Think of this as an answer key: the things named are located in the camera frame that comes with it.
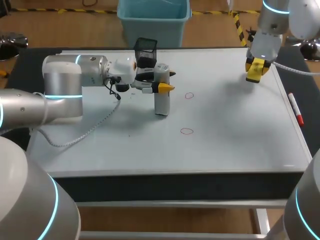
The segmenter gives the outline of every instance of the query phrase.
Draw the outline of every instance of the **blue led ring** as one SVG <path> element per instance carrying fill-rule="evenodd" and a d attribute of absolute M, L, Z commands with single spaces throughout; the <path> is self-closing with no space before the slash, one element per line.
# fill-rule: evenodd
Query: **blue led ring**
<path fill-rule="evenodd" d="M 48 225 L 46 226 L 46 228 L 44 229 L 43 233 L 40 235 L 40 237 L 37 240 L 43 240 L 44 237 L 46 236 L 46 234 L 48 233 L 52 223 L 54 222 L 54 219 L 56 217 L 57 214 L 57 210 L 58 210 L 58 200 L 59 200 L 59 196 L 58 196 L 58 188 L 57 188 L 57 184 L 55 182 L 55 180 L 49 175 L 50 179 L 53 182 L 53 186 L 54 186 L 54 191 L 55 191 L 55 203 L 54 203 L 54 208 L 53 208 L 53 212 L 51 215 L 51 218 L 49 220 Z"/>
<path fill-rule="evenodd" d="M 263 2 L 263 5 L 264 5 L 267 9 L 269 9 L 270 11 L 272 11 L 272 12 L 274 12 L 274 13 L 277 13 L 277 14 L 289 14 L 288 11 L 280 11 L 280 10 L 277 10 L 277 9 L 274 9 L 274 8 L 268 6 L 268 5 L 265 3 L 265 0 L 263 0 L 262 2 Z"/>
<path fill-rule="evenodd" d="M 300 211 L 300 208 L 299 208 L 299 204 L 298 204 L 298 188 L 296 189 L 295 191 L 295 204 L 296 204 L 296 209 L 298 210 L 298 213 L 300 215 L 300 218 L 303 222 L 303 224 L 305 225 L 306 229 L 308 229 L 308 231 L 312 234 L 312 236 L 314 236 L 314 238 L 316 240 L 320 240 L 320 237 L 318 237 L 314 231 L 312 231 L 312 229 L 309 227 L 309 225 L 307 224 L 306 220 L 304 219 L 304 216 L 302 216 L 302 213 Z"/>

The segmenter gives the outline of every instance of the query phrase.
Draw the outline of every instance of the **marker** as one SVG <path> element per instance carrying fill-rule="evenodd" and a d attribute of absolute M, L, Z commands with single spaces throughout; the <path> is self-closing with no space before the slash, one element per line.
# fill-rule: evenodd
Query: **marker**
<path fill-rule="evenodd" d="M 295 97 L 294 97 L 294 95 L 293 95 L 291 92 L 288 94 L 288 98 L 289 98 L 289 101 L 290 101 L 290 103 L 291 103 L 292 109 L 293 109 L 293 111 L 294 111 L 294 114 L 295 114 L 295 116 L 296 116 L 296 119 L 297 119 L 297 121 L 298 121 L 299 126 L 300 126 L 300 127 L 303 127 L 304 124 L 305 124 L 305 123 L 304 123 L 304 120 L 303 120 L 302 115 L 301 115 L 301 112 L 300 112 L 300 110 L 299 110 L 299 108 L 298 108 L 298 105 L 297 105 L 297 102 L 296 102 L 296 100 L 295 100 Z"/>

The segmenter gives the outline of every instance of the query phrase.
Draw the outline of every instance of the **white cylinder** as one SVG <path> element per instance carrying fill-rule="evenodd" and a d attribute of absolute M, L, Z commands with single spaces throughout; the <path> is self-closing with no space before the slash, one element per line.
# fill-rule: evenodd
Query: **white cylinder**
<path fill-rule="evenodd" d="M 314 156 L 284 211 L 284 228 L 290 240 L 320 239 L 320 151 Z"/>
<path fill-rule="evenodd" d="M 157 63 L 154 67 L 154 82 L 170 84 L 169 66 Z M 154 113 L 168 116 L 170 112 L 170 92 L 154 94 Z"/>
<path fill-rule="evenodd" d="M 18 145 L 0 137 L 0 147 L 0 239 L 77 240 L 71 197 Z"/>

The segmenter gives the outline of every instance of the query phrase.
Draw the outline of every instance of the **white robotic arm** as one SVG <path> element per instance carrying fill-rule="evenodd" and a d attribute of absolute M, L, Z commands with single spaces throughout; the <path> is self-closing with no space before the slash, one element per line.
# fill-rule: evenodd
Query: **white robotic arm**
<path fill-rule="evenodd" d="M 263 0 L 250 53 L 273 62 L 288 28 L 298 39 L 320 34 L 320 0 Z"/>

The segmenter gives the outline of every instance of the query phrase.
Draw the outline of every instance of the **yellow and black tape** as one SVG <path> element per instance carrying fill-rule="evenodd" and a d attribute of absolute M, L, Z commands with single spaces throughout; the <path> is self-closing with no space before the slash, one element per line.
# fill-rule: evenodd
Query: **yellow and black tape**
<path fill-rule="evenodd" d="M 73 8 L 12 8 L 11 12 L 78 12 L 78 13 L 89 13 L 89 14 L 117 14 L 116 10 L 91 10 L 91 9 L 73 9 Z M 253 10 L 239 10 L 232 11 L 238 14 L 259 14 L 260 11 Z M 193 15 L 221 15 L 229 14 L 229 11 L 192 11 Z"/>
<path fill-rule="evenodd" d="M 238 14 L 259 14 L 260 11 L 253 11 L 253 10 L 238 10 L 232 11 L 232 13 Z M 230 11 L 192 11 L 193 15 L 221 15 L 221 14 L 230 14 Z"/>
<path fill-rule="evenodd" d="M 237 12 L 231 12 L 232 16 L 233 16 L 233 20 L 234 20 L 234 24 L 236 27 L 236 32 L 238 33 L 240 42 L 241 42 L 241 46 L 242 47 L 246 47 L 247 46 L 247 42 L 245 39 L 245 35 L 244 35 L 244 31 L 241 27 L 240 24 L 240 20 L 239 20 L 239 14 Z"/>
<path fill-rule="evenodd" d="M 88 14 L 117 14 L 115 10 L 91 10 L 91 9 L 72 9 L 72 8 L 12 8 L 11 12 L 64 12 L 88 13 Z"/>

